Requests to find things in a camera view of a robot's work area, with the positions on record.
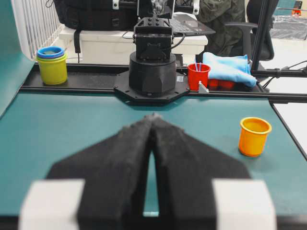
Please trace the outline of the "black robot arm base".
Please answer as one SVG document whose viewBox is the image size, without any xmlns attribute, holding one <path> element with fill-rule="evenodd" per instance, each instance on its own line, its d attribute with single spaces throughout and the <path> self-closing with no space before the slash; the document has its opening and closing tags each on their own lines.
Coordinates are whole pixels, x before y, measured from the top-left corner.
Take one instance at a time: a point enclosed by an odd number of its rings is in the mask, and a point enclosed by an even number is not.
<svg viewBox="0 0 307 230">
<path fill-rule="evenodd" d="M 172 54 L 173 29 L 157 16 L 144 17 L 134 26 L 136 51 L 129 70 L 116 77 L 114 90 L 132 101 L 169 103 L 189 93 L 187 76 L 178 73 Z"/>
</svg>

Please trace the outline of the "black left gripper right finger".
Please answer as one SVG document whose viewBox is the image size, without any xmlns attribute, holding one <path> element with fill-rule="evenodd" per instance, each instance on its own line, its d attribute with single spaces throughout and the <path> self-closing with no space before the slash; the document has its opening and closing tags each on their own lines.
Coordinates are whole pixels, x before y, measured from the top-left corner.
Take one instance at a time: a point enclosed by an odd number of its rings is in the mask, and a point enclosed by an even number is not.
<svg viewBox="0 0 307 230">
<path fill-rule="evenodd" d="M 274 230 L 266 184 L 237 159 L 153 114 L 160 215 L 176 230 Z"/>
</svg>

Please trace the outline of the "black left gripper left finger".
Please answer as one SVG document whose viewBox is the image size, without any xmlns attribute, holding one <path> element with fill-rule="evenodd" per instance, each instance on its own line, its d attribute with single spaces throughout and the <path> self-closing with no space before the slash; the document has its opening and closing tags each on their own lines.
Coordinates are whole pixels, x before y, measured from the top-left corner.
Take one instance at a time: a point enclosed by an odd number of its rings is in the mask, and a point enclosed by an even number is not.
<svg viewBox="0 0 307 230">
<path fill-rule="evenodd" d="M 152 127 L 148 117 L 54 163 L 24 199 L 21 230 L 122 230 L 142 214 Z"/>
</svg>

